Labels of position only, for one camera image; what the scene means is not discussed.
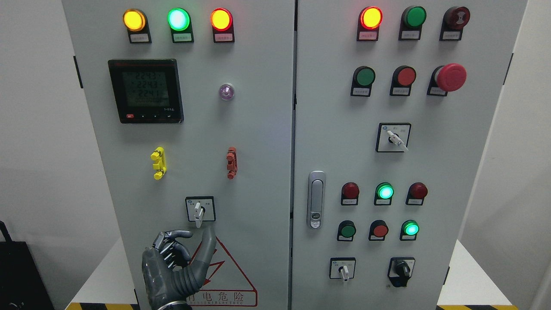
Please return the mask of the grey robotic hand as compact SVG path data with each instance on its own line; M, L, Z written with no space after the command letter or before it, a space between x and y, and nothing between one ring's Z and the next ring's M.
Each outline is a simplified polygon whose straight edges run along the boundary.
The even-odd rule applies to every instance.
M204 285L214 254L216 237L213 226L203 230L195 259L177 238L191 238L193 232L159 232L152 247L142 255L142 273L152 310L173 301L185 301Z

